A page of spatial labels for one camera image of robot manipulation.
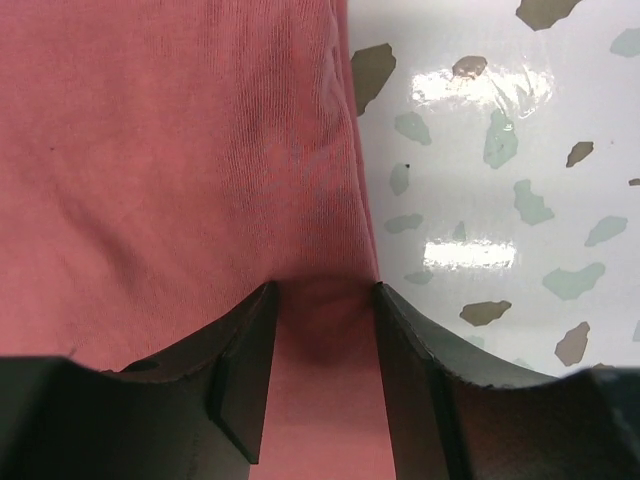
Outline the salmon pink t shirt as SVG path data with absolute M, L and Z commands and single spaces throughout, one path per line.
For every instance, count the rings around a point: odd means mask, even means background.
M 260 284 L 257 479 L 390 479 L 343 1 L 1 5 L 1 350 L 119 369 Z

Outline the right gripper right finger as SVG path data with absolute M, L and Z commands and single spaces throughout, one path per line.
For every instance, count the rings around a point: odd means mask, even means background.
M 635 479 L 639 372 L 561 378 L 509 363 L 373 290 L 378 357 L 400 479 Z

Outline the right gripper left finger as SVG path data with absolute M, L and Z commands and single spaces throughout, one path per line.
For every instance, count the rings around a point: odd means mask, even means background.
M 258 462 L 278 289 L 124 370 L 1 361 L 5 479 L 245 479 Z

